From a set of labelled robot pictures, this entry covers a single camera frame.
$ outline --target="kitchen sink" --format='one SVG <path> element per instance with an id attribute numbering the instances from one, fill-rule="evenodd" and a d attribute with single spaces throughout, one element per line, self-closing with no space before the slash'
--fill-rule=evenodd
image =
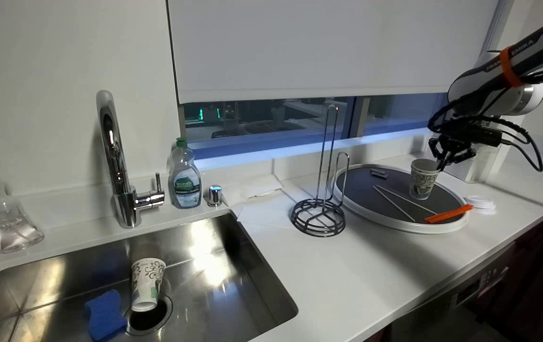
<path id="1" fill-rule="evenodd" d="M 131 263 L 167 263 L 162 299 L 131 314 Z M 0 341 L 91 341 L 86 303 L 118 291 L 112 341 L 251 341 L 298 308 L 234 213 L 0 272 Z"/>

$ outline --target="blue sponge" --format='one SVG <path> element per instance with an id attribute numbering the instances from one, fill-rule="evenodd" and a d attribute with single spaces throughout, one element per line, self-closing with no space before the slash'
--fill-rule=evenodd
<path id="1" fill-rule="evenodd" d="M 110 341 L 125 331 L 122 316 L 122 299 L 118 291 L 106 291 L 101 297 L 86 303 L 88 333 L 95 342 Z"/>

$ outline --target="faucet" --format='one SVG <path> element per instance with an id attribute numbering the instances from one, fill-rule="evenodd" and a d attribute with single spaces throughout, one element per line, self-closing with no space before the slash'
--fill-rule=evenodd
<path id="1" fill-rule="evenodd" d="M 112 94 L 99 92 L 97 107 L 99 107 L 103 149 L 114 190 L 112 196 L 114 215 L 120 227 L 139 227 L 141 211 L 160 208 L 163 204 L 165 196 L 160 185 L 160 173 L 156 173 L 156 190 L 144 196 L 137 196 L 137 190 L 129 185 L 125 171 L 125 158 L 124 158 L 120 126 Z"/>

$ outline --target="paper cup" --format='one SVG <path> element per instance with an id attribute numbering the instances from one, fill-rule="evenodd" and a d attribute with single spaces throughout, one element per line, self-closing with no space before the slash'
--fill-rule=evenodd
<path id="1" fill-rule="evenodd" d="M 439 177 L 439 162 L 437 160 L 414 160 L 410 164 L 410 198 L 418 202 L 425 202 L 435 189 Z"/>
<path id="2" fill-rule="evenodd" d="M 133 312 L 150 312 L 158 306 L 163 270 L 162 259 L 133 263 Z"/>

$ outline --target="clear bottle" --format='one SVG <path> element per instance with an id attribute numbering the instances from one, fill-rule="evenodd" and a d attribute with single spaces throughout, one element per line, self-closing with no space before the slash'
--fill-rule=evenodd
<path id="1" fill-rule="evenodd" d="M 182 137 L 177 139 L 169 158 L 169 196 L 179 209 L 198 208 L 201 202 L 201 177 Z"/>

